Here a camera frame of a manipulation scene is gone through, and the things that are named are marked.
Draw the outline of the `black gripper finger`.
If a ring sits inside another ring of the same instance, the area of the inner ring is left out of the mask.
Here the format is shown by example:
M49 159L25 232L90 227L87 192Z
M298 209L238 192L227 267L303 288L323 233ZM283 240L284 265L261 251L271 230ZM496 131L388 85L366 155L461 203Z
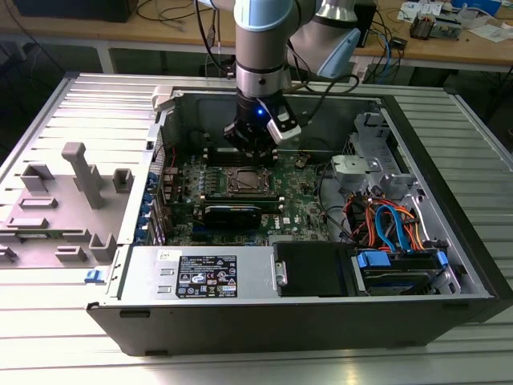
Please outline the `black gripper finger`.
M224 129L224 138L253 163L260 162L260 144L263 139L261 128L243 120L235 120Z
M264 141L260 150L260 164L275 164L277 160L277 144L274 140Z

